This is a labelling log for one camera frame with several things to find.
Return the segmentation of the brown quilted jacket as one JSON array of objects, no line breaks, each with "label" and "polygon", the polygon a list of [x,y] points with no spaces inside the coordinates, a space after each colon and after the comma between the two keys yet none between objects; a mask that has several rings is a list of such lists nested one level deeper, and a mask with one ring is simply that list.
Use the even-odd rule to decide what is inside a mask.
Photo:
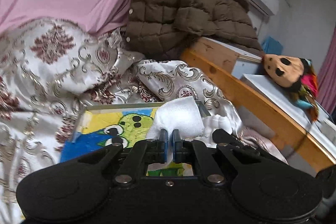
[{"label": "brown quilted jacket", "polygon": [[176,59],[200,37],[260,50],[248,11],[248,0],[131,0],[126,42],[160,61]]}]

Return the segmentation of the grey tray with cartoon towel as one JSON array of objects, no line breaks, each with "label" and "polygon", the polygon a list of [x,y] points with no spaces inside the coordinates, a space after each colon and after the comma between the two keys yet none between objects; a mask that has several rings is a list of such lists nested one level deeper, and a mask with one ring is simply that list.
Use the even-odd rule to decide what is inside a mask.
[{"label": "grey tray with cartoon towel", "polygon": [[[195,101],[201,117],[209,112]],[[62,162],[83,156],[113,143],[131,148],[136,142],[146,139],[153,124],[155,112],[165,103],[139,103],[130,106],[115,106],[86,110],[71,130],[65,142],[60,160]],[[173,161],[172,142],[168,141],[167,162],[148,166],[148,176],[183,177],[192,176],[191,165]]]}]

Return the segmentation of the white fluffy sock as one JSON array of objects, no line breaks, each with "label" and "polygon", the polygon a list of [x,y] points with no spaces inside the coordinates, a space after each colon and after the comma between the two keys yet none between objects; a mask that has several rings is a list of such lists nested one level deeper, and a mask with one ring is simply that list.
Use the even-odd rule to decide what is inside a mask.
[{"label": "white fluffy sock", "polygon": [[167,132],[168,141],[172,141],[174,130],[178,130],[182,138],[193,138],[203,135],[204,129],[193,97],[178,98],[157,109],[146,139],[158,139],[161,130]]}]

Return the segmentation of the floral satin bedspread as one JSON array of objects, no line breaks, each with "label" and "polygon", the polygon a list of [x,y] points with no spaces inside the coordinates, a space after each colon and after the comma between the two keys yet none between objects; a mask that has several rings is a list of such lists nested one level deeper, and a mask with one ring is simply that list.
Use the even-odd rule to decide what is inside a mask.
[{"label": "floral satin bedspread", "polygon": [[148,60],[127,49],[119,30],[94,37],[62,19],[38,19],[1,34],[1,223],[20,223],[21,179],[56,164],[82,111],[94,105],[192,96],[247,145],[282,159],[242,124],[222,91],[184,61]]}]

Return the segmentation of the orange plush doll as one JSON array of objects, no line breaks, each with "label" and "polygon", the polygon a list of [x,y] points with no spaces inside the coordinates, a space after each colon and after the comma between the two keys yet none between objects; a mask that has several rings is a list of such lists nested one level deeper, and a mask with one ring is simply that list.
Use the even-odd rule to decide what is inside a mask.
[{"label": "orange plush doll", "polygon": [[262,66],[267,75],[288,93],[292,103],[306,111],[310,120],[318,120],[317,76],[312,62],[299,57],[266,54]]}]

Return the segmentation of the wooden bed frame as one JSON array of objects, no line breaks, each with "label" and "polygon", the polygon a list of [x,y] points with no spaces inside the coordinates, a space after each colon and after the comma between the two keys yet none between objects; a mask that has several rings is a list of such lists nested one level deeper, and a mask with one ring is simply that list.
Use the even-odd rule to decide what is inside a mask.
[{"label": "wooden bed frame", "polygon": [[288,114],[259,92],[231,75],[238,54],[206,38],[186,48],[180,59],[202,70],[237,109],[247,109],[271,130],[270,141],[279,149],[294,151],[316,172],[335,164],[332,156]]}]

